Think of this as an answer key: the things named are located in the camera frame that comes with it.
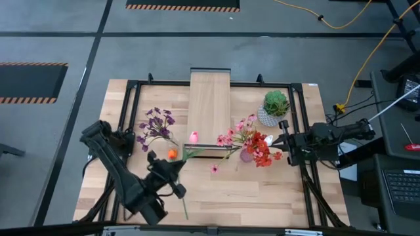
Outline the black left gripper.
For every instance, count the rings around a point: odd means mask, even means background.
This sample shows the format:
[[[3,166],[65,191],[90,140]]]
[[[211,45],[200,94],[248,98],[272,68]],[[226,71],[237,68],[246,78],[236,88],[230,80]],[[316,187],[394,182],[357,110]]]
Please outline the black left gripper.
[[[182,199],[186,194],[186,188],[182,184],[178,184],[179,173],[186,161],[178,160],[168,162],[166,159],[158,159],[154,151],[149,151],[147,154],[147,166],[150,172],[146,176],[146,185],[155,193],[157,193],[162,187],[169,184],[173,192],[161,197],[168,197],[175,194],[179,199]]]

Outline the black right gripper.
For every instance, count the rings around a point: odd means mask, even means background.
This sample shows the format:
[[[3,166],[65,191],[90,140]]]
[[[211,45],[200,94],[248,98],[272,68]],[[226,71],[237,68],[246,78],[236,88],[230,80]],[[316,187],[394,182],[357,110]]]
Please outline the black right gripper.
[[[305,134],[290,134],[288,132],[289,124],[287,120],[279,122],[279,127],[283,131],[275,140],[272,141],[273,148],[287,151],[289,157],[287,162],[291,166],[297,166],[309,160],[309,150],[307,150],[306,135]]]

